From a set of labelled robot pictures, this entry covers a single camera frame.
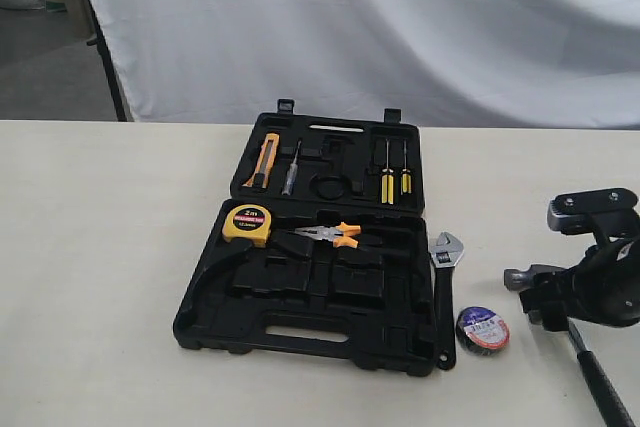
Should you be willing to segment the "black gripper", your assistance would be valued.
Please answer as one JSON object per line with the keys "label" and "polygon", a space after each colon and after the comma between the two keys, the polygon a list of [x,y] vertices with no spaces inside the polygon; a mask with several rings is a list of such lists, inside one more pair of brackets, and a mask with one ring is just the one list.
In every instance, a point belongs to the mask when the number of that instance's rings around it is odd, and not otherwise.
{"label": "black gripper", "polygon": [[[571,296],[578,317],[599,324],[639,322],[639,215],[634,211],[554,213],[554,229],[564,235],[591,234],[594,244],[571,268]],[[570,270],[536,271],[520,293],[526,313],[538,312],[546,331],[568,331]]]}

